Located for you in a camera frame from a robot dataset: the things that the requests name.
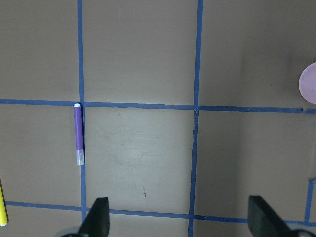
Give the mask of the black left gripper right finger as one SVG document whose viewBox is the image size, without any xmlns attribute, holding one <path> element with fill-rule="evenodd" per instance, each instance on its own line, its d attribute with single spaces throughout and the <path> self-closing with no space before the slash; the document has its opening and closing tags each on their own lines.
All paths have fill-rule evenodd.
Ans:
<svg viewBox="0 0 316 237">
<path fill-rule="evenodd" d="M 298 237 L 261 196 L 248 198 L 248 228 L 253 237 Z"/>
</svg>

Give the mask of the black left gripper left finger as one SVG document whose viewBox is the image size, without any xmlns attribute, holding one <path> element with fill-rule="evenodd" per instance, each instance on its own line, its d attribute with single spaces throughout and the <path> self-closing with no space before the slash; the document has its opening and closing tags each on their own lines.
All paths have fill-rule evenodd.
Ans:
<svg viewBox="0 0 316 237">
<path fill-rule="evenodd" d="M 107 237 L 110 230 L 109 201 L 97 198 L 77 232 L 79 237 Z"/>
</svg>

